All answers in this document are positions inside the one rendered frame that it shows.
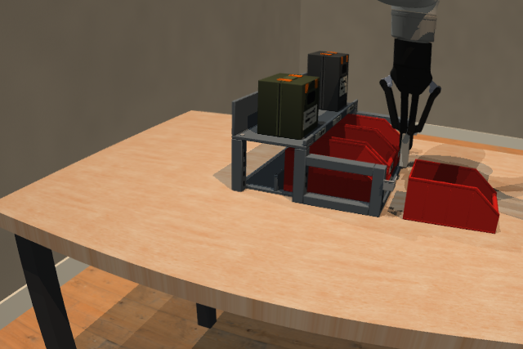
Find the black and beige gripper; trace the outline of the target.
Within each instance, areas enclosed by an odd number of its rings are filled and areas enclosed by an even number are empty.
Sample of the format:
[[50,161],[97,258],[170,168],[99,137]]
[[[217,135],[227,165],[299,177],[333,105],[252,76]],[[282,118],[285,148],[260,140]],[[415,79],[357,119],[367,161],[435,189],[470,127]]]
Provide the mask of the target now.
[[[400,123],[393,91],[391,89],[392,80],[401,92]],[[379,83],[385,92],[391,126],[400,132],[399,147],[401,150],[399,166],[407,167],[409,161],[408,152],[413,146],[413,135],[416,132],[422,131],[432,104],[441,91],[441,87],[432,81],[431,43],[415,43],[395,38],[393,68],[390,75],[381,79]],[[429,92],[431,94],[418,125],[415,125],[419,95],[422,94],[429,85]],[[408,125],[409,94],[412,94],[412,101]]]

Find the black case with orange latches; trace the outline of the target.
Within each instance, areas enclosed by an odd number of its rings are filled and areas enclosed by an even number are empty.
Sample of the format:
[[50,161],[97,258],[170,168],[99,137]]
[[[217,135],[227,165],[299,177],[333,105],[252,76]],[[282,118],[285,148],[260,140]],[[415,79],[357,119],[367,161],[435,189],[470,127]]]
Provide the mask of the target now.
[[330,51],[308,54],[307,76],[320,77],[319,110],[338,112],[346,105],[348,64],[349,54]]

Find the olive green tool case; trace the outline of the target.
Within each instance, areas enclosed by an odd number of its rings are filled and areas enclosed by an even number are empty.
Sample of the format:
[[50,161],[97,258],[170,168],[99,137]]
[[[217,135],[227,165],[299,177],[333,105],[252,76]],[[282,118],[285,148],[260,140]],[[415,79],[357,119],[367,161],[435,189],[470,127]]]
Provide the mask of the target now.
[[320,77],[275,74],[258,80],[257,134],[301,140],[318,127]]

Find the grey metal shelf rack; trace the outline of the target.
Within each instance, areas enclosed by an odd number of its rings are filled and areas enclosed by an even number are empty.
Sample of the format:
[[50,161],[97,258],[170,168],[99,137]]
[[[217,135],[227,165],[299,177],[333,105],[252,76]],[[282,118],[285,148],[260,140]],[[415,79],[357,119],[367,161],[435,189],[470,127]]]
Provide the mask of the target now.
[[[396,179],[402,168],[399,166],[400,161],[388,181],[386,180],[387,165],[310,154],[309,146],[321,138],[329,129],[348,114],[385,119],[389,124],[391,124],[390,115],[357,111],[358,100],[354,100],[351,103],[347,102],[338,112],[319,110],[318,127],[304,136],[301,140],[296,140],[279,136],[257,134],[257,103],[258,91],[232,101],[232,190],[238,192],[242,192],[246,188],[259,190],[272,194],[293,197],[292,202],[294,203],[369,215],[372,217],[380,216],[391,191],[395,189]],[[286,148],[281,150],[277,155],[265,162],[254,172],[246,176],[247,141],[286,146]],[[289,147],[295,148],[293,192],[284,190],[284,158],[285,150]],[[309,166],[373,177],[370,201],[364,202],[307,192]]]

